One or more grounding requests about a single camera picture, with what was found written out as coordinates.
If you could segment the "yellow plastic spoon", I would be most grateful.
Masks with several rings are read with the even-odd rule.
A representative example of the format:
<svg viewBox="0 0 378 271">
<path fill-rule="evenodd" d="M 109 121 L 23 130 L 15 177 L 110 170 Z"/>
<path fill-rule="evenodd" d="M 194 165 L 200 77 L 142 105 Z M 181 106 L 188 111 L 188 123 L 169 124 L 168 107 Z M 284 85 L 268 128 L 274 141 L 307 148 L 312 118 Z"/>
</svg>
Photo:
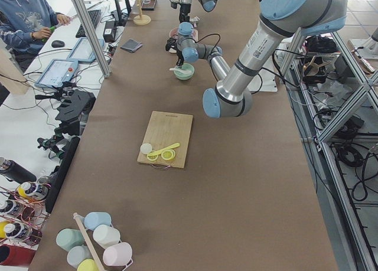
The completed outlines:
<svg viewBox="0 0 378 271">
<path fill-rule="evenodd" d="M 179 142 L 176 142 L 176 143 L 173 143 L 172 145 L 169 145 L 167 147 L 164 147 L 162 149 L 159 149 L 157 151 L 153 151 L 153 152 L 150 152 L 147 154 L 147 156 L 157 156 L 157 155 L 160 155 L 162 154 L 164 151 L 166 150 L 169 150 L 169 149 L 174 149 L 174 148 L 177 148 L 180 146 L 180 143 Z"/>
</svg>

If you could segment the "black power adapter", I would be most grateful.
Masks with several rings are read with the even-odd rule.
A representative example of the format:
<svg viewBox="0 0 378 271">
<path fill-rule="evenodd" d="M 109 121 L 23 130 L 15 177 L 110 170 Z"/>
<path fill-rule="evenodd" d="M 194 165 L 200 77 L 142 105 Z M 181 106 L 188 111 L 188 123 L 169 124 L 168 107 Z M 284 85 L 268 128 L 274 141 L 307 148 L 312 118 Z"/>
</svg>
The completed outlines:
<svg viewBox="0 0 378 271">
<path fill-rule="evenodd" d="M 106 43 L 112 43 L 115 41 L 116 29 L 117 27 L 115 21 L 105 22 L 105 27 L 103 30 L 103 39 Z"/>
</svg>

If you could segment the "pink plastic cup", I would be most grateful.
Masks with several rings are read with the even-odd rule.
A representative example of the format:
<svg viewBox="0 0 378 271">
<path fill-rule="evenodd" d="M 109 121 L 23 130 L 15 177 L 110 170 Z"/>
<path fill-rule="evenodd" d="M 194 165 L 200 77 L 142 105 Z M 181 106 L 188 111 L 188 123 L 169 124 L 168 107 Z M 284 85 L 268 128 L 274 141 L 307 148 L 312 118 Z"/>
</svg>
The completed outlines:
<svg viewBox="0 0 378 271">
<path fill-rule="evenodd" d="M 132 247 L 127 242 L 114 244 L 105 249 L 103 262 L 108 266 L 129 266 L 133 263 Z"/>
</svg>

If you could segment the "wooden mug tree stand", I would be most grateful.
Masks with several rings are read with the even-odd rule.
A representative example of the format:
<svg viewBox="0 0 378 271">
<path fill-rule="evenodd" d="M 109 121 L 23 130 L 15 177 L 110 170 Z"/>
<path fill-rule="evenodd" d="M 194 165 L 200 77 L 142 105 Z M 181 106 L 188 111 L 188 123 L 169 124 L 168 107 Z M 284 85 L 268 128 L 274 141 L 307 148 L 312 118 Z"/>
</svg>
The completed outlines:
<svg viewBox="0 0 378 271">
<path fill-rule="evenodd" d="M 147 25 L 151 22 L 151 18 L 142 11 L 143 0 L 135 0 L 134 6 L 129 14 L 129 20 L 136 25 Z"/>
</svg>

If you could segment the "white plastic cup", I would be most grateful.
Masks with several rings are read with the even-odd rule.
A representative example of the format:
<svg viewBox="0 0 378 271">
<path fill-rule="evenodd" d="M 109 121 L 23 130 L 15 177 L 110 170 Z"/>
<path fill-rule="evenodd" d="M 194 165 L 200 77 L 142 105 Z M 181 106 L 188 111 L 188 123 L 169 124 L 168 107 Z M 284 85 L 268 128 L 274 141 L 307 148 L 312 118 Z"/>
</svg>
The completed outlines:
<svg viewBox="0 0 378 271">
<path fill-rule="evenodd" d="M 93 239 L 102 248 L 106 249 L 120 242 L 120 232 L 114 227 L 101 224 L 94 229 Z"/>
</svg>

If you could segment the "aluminium frame post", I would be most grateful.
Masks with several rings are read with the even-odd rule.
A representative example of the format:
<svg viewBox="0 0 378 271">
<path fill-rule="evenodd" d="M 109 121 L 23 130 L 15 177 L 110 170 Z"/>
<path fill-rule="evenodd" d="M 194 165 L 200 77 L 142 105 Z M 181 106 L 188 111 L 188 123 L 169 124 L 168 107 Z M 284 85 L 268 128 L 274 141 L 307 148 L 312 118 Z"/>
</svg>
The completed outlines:
<svg viewBox="0 0 378 271">
<path fill-rule="evenodd" d="M 110 76 L 110 68 L 107 63 L 107 60 L 105 59 L 102 48 L 99 44 L 99 40 L 97 38 L 94 26 L 90 19 L 89 13 L 85 7 L 84 0 L 71 1 L 75 7 L 80 23 L 82 24 L 84 31 L 87 35 L 87 39 L 89 40 L 90 45 L 92 46 L 92 50 L 95 54 L 97 63 L 102 71 L 102 74 L 104 78 L 108 78 Z"/>
</svg>

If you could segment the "blue teach pendant near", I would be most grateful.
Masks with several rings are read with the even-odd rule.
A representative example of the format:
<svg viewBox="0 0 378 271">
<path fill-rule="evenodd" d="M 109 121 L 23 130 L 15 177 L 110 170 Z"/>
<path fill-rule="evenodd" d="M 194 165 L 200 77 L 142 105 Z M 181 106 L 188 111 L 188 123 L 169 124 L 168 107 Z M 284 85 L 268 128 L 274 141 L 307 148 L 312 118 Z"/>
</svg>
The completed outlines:
<svg viewBox="0 0 378 271">
<path fill-rule="evenodd" d="M 78 66 L 77 60 L 53 59 L 34 83 L 34 86 L 42 89 L 62 87 L 64 83 L 72 79 Z"/>
</svg>

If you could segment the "blue teach pendant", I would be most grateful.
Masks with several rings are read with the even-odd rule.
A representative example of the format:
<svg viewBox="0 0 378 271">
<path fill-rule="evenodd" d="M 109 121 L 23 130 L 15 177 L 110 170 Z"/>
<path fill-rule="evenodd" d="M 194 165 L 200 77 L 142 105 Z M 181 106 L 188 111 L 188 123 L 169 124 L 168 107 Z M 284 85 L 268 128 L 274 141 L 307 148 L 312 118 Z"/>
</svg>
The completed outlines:
<svg viewBox="0 0 378 271">
<path fill-rule="evenodd" d="M 95 60 L 95 54 L 87 38 L 81 37 L 77 40 L 73 49 L 67 56 L 68 60 L 75 60 L 80 63 L 91 63 Z"/>
<path fill-rule="evenodd" d="M 64 83 L 72 79 L 78 66 L 77 60 L 53 59 L 34 83 L 34 86 L 42 89 L 62 87 Z"/>
</svg>

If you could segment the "grey purple folded cloth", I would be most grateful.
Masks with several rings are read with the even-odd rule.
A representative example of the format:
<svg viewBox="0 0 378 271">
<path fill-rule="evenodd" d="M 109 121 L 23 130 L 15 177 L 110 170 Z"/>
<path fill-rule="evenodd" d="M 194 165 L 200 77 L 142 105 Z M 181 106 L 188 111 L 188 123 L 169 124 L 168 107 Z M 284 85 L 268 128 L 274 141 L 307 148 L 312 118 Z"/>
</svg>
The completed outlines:
<svg viewBox="0 0 378 271">
<path fill-rule="evenodd" d="M 142 46 L 143 44 L 141 42 L 130 38 L 124 44 L 122 44 L 120 48 L 129 53 L 134 53 L 138 49 L 140 49 Z"/>
</svg>

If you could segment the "white ceramic spoon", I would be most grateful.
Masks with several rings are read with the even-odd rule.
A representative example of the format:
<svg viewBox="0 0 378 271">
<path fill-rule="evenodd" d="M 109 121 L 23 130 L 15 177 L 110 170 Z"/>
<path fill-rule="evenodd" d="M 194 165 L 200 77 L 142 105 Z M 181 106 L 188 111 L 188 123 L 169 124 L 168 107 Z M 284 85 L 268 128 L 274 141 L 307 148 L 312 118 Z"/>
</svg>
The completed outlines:
<svg viewBox="0 0 378 271">
<path fill-rule="evenodd" d="M 191 70 L 183 70 L 181 68 L 170 68 L 169 71 L 176 71 L 178 73 L 182 73 L 183 75 L 189 75 L 189 74 L 192 74 L 192 71 Z"/>
</svg>

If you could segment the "person in blue hoodie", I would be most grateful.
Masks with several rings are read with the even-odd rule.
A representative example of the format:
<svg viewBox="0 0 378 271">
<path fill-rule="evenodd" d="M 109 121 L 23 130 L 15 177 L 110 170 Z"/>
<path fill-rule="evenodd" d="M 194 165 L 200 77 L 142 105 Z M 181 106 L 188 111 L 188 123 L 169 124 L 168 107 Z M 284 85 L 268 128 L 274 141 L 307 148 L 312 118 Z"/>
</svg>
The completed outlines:
<svg viewBox="0 0 378 271">
<path fill-rule="evenodd" d="M 52 34 L 51 27 L 70 22 L 46 0 L 1 0 L 1 40 L 16 54 L 38 54 Z"/>
</svg>

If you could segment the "yellow plastic cup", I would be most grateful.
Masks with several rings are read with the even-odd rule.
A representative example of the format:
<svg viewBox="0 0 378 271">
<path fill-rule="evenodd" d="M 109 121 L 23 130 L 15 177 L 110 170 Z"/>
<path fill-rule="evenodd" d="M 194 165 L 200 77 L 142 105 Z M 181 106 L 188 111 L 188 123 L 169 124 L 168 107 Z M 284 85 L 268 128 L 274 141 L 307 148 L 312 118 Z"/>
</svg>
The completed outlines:
<svg viewBox="0 0 378 271">
<path fill-rule="evenodd" d="M 78 265 L 77 271 L 99 271 L 99 269 L 93 259 L 85 259 Z"/>
</svg>

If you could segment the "wooden cup rack rod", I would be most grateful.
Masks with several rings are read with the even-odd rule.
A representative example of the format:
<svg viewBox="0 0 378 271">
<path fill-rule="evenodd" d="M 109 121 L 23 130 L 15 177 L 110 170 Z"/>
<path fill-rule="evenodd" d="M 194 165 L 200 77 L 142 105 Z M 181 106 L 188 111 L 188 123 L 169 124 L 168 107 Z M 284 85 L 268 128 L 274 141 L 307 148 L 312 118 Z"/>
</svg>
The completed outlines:
<svg viewBox="0 0 378 271">
<path fill-rule="evenodd" d="M 81 216 L 78 214 L 78 213 L 73 213 L 73 219 L 74 221 L 76 222 L 85 242 L 86 242 L 86 245 L 87 247 L 89 248 L 89 251 L 90 251 L 90 254 L 92 255 L 92 258 L 98 268 L 99 271 L 105 271 L 105 268 L 104 266 L 102 265 L 102 262 L 94 248 L 94 245 L 92 244 L 92 241 L 85 229 L 85 226 L 81 220 Z"/>
</svg>

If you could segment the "grey plastic cup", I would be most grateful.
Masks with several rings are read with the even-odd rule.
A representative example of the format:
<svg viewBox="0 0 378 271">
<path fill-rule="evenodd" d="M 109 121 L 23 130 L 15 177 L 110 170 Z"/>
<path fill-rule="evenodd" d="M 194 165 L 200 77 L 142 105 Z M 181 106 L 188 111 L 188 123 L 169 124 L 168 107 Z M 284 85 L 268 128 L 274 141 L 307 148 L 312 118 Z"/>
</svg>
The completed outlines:
<svg viewBox="0 0 378 271">
<path fill-rule="evenodd" d="M 71 248 L 67 254 L 67 263 L 71 267 L 77 269 L 77 267 L 82 261 L 91 258 L 92 255 L 87 246 L 75 246 Z"/>
</svg>

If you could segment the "blue plastic cup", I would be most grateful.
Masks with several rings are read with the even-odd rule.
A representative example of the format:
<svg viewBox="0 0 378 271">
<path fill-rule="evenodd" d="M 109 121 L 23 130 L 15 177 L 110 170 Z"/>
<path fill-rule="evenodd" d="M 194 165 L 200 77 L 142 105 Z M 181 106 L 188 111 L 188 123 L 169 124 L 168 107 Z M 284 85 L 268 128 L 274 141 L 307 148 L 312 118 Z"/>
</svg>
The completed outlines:
<svg viewBox="0 0 378 271">
<path fill-rule="evenodd" d="M 90 212 L 84 218 L 84 226 L 89 230 L 94 230 L 100 225 L 111 226 L 112 218 L 107 212 Z"/>
</svg>

